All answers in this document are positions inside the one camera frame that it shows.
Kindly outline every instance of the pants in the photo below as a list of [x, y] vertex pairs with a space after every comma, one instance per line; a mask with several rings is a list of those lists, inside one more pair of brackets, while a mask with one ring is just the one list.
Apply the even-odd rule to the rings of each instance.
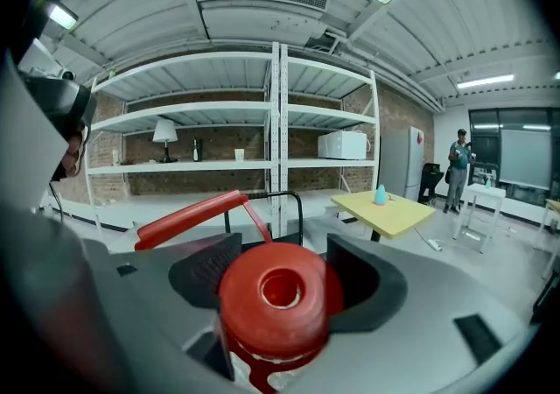
[[459, 169], [452, 167], [449, 175], [449, 190], [447, 191], [447, 199], [445, 200], [446, 206], [455, 208], [459, 204], [465, 182], [466, 168]]

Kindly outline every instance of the teal shirt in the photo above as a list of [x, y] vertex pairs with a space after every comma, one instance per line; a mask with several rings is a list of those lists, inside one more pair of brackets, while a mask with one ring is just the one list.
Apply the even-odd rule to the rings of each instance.
[[465, 170], [469, 160], [471, 159], [471, 148], [463, 146], [459, 143], [459, 141], [457, 141], [453, 142], [451, 145], [449, 154], [451, 155], [456, 151], [459, 153], [459, 159], [450, 160], [450, 165], [458, 168], [459, 170]]

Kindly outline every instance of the refrigerator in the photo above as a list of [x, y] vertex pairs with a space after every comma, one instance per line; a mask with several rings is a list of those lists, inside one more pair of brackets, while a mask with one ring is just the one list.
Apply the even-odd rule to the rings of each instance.
[[418, 201], [424, 166], [424, 133], [418, 128], [384, 132], [381, 136], [379, 184], [385, 190]]

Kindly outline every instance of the red handle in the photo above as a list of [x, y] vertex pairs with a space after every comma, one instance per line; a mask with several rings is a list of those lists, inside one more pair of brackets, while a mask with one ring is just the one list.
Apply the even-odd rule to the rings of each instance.
[[272, 242], [272, 237], [266, 229], [263, 220], [259, 218], [255, 210], [249, 204], [249, 197], [239, 193], [239, 190], [216, 195], [207, 200], [197, 202], [188, 208], [182, 208], [159, 220], [142, 226], [138, 231], [140, 241], [136, 243], [135, 250], [151, 250], [161, 243], [170, 240], [181, 232], [194, 228], [194, 226], [223, 214], [232, 208], [243, 205], [247, 213], [261, 231], [266, 243]]

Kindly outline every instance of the white microwave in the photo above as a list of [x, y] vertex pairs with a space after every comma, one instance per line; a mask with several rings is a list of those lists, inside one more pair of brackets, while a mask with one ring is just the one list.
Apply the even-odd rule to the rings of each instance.
[[335, 131], [318, 138], [318, 156], [327, 159], [365, 159], [368, 137], [363, 132]]

